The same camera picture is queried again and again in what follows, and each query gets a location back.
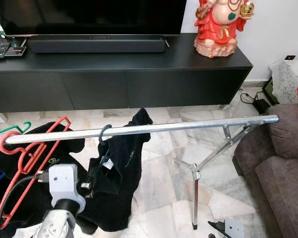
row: black tv cabinet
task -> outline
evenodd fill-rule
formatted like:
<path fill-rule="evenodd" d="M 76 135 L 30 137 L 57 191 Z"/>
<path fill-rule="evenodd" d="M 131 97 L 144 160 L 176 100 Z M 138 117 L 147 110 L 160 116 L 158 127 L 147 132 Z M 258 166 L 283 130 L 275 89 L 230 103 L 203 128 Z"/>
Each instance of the black tv cabinet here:
<path fill-rule="evenodd" d="M 236 49 L 199 55 L 196 34 L 164 53 L 34 54 L 0 61 L 0 113 L 229 104 L 252 69 Z"/>

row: white wall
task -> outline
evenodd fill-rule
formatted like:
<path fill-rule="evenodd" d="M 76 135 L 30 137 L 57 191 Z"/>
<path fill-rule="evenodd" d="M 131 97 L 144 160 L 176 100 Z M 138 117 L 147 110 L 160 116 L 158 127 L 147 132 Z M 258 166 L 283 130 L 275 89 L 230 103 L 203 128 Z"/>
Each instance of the white wall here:
<path fill-rule="evenodd" d="M 267 80 L 268 66 L 287 55 L 298 59 L 298 0 L 253 0 L 255 15 L 243 32 L 238 46 L 253 63 L 248 80 Z M 187 0 L 181 32 L 197 32 L 194 26 L 198 0 Z"/>

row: television screen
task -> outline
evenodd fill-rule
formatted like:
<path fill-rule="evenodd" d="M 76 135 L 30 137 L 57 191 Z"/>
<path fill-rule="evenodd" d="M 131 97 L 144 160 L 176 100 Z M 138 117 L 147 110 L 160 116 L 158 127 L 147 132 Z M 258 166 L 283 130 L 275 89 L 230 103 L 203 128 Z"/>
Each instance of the television screen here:
<path fill-rule="evenodd" d="M 179 34 L 186 0 L 0 0 L 7 35 Z"/>

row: black cable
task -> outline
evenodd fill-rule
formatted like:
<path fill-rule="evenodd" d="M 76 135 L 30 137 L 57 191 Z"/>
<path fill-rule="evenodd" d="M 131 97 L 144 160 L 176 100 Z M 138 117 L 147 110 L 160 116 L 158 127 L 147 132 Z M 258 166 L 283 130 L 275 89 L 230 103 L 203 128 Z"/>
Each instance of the black cable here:
<path fill-rule="evenodd" d="M 9 200 L 11 194 L 13 193 L 13 191 L 14 191 L 20 184 L 22 184 L 23 182 L 28 181 L 28 180 L 31 180 L 31 179 L 33 179 L 33 178 L 37 178 L 37 175 L 24 177 L 24 178 L 20 179 L 20 180 L 19 180 L 19 181 L 12 187 L 12 189 L 10 190 L 10 192 L 8 193 L 8 195 L 6 196 L 6 198 L 5 198 L 5 200 L 4 200 L 3 204 L 2 204 L 2 207 L 1 207 L 1 210 L 0 210 L 0 223 L 1 223 L 2 216 L 3 216 L 4 207 L 5 207 L 6 203 L 7 203 L 7 201 Z"/>
<path fill-rule="evenodd" d="M 255 100 L 258 100 L 258 94 L 259 94 L 259 93 L 263 93 L 263 92 L 264 92 L 264 91 L 257 92 L 257 93 L 256 93 L 256 96 L 255 96 Z"/>
<path fill-rule="evenodd" d="M 242 94 L 240 95 L 240 100 L 241 100 L 242 103 L 253 104 L 255 101 L 258 101 L 258 100 L 259 100 L 259 99 L 258 99 L 258 94 L 259 94 L 259 93 L 263 93 L 263 92 L 264 92 L 264 91 L 257 92 L 254 98 L 252 98 L 248 93 L 242 93 Z M 242 96 L 243 96 L 243 95 L 246 95 L 247 97 L 251 98 L 251 99 L 253 100 L 253 102 L 252 102 L 252 103 L 248 103 L 248 102 L 243 101 L 243 99 L 242 99 Z"/>
<path fill-rule="evenodd" d="M 250 97 L 252 100 L 253 100 L 253 102 L 254 102 L 254 98 L 252 98 L 251 96 L 249 96 L 247 93 L 242 93 L 239 97 L 240 97 L 240 100 L 242 101 L 242 103 L 246 103 L 246 104 L 253 104 L 253 103 L 248 103 L 248 102 L 245 102 L 245 101 L 243 101 L 243 99 L 242 99 L 242 96 L 243 95 L 246 95 L 247 97 Z"/>
<path fill-rule="evenodd" d="M 226 236 L 227 238 L 232 238 L 231 236 L 229 236 L 225 231 L 222 231 L 221 229 L 219 229 L 217 227 L 217 224 L 215 222 L 210 222 L 208 221 L 208 223 L 216 230 L 218 230 L 219 232 L 221 232 L 224 236 Z"/>

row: black jacket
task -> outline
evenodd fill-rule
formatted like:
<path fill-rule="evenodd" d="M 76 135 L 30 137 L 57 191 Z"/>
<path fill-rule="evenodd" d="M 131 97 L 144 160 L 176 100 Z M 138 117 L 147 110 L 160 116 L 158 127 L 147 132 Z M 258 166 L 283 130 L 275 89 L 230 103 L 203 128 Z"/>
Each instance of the black jacket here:
<path fill-rule="evenodd" d="M 147 124 L 152 120 L 145 109 L 140 109 L 126 126 Z M 128 226 L 133 194 L 141 178 L 143 143 L 149 140 L 149 133 L 113 136 L 105 146 L 98 145 L 99 158 L 90 159 L 87 180 L 95 187 L 93 198 L 86 200 L 84 213 L 102 230 L 114 232 Z M 114 163 L 110 171 L 99 165 L 108 150 Z"/>

